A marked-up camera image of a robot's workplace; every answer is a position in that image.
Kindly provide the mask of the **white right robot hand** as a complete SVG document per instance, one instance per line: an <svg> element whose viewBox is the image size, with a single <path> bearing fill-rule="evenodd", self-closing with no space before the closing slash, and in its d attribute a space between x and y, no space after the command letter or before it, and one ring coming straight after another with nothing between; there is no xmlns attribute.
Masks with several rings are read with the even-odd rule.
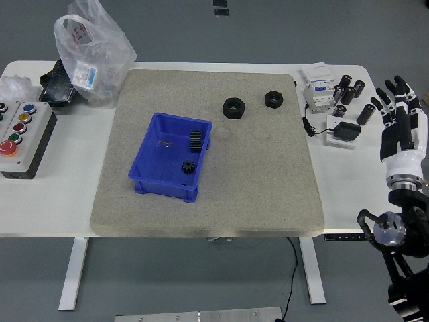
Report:
<svg viewBox="0 0 429 322"><path fill-rule="evenodd" d="M385 129L381 133L379 157L386 166L386 179L409 175L422 180L422 161L428 147L428 116L411 86L400 76L386 80L387 94L377 87L371 103L380 112Z"/></svg>

